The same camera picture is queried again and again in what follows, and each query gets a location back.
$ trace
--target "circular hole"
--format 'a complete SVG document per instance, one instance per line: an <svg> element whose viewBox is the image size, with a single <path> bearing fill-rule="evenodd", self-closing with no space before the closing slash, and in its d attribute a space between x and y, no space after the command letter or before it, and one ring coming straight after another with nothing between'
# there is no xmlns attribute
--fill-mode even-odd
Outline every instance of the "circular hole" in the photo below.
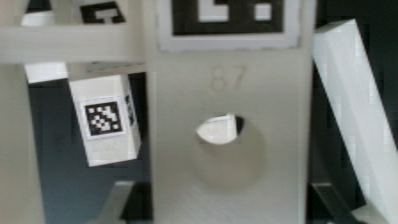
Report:
<svg viewBox="0 0 398 224"><path fill-rule="evenodd" d="M229 144L243 130L245 120L232 113L211 117L195 129L195 133L204 142L213 145Z"/></svg>

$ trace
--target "white square border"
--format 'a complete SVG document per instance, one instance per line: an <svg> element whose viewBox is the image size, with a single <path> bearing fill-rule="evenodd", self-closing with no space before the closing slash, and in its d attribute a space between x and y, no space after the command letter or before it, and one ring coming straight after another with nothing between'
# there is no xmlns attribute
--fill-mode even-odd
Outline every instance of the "white square border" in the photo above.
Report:
<svg viewBox="0 0 398 224"><path fill-rule="evenodd" d="M110 102L115 102L117 103L117 107L119 107L119 117L120 117L120 128L122 128L122 131L115 132L115 133L108 133L108 134L92 136L90 135L90 129L88 129L88 123L87 123L85 106L88 106L92 104L110 103ZM81 131L85 133L87 140L94 140L94 139L101 139L101 138L106 138L106 137L113 137L113 136L124 135L127 133L127 131L126 131L126 128L127 128L127 125L126 125L126 103L124 103L122 96L106 97L106 98L101 98L101 99L79 101L78 102L78 108L79 108L81 125L83 125Z"/></svg>
<svg viewBox="0 0 398 224"><path fill-rule="evenodd" d="M206 50L261 50L298 47L300 40L300 2L284 0L284 33L282 34L230 34L172 36L172 0L156 0L158 9L158 42L159 50L206 51Z"/></svg>

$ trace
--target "white panel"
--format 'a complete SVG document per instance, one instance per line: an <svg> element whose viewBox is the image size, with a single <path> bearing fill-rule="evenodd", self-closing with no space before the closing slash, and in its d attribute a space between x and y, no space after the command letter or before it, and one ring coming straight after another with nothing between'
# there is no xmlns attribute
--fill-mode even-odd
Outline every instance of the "white panel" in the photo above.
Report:
<svg viewBox="0 0 398 224"><path fill-rule="evenodd" d="M55 25L55 15L51 11L28 13L23 16L21 25L26 27ZM28 83L37 83L67 78L67 68L63 62L46 62L24 64Z"/></svg>
<svg viewBox="0 0 398 224"><path fill-rule="evenodd" d="M319 28L314 62L365 201L398 223L398 153L355 21Z"/></svg>
<svg viewBox="0 0 398 224"><path fill-rule="evenodd" d="M200 51L165 52L170 1L143 1L156 224L305 223L314 1L284 2L302 15L294 49L241 50L250 37L202 35L175 42ZM216 44L239 50L207 51ZM245 119L239 138L211 145L195 128L227 113Z"/></svg>
<svg viewBox="0 0 398 224"><path fill-rule="evenodd" d="M26 0L0 1L0 30L19 25L24 9ZM0 223L42 224L26 77L14 65L0 65L0 105Z"/></svg>
<svg viewBox="0 0 398 224"><path fill-rule="evenodd" d="M88 166L97 166L134 159L138 154L140 136L127 75L87 74L79 64L71 68L74 75L69 86L85 154Z"/></svg>

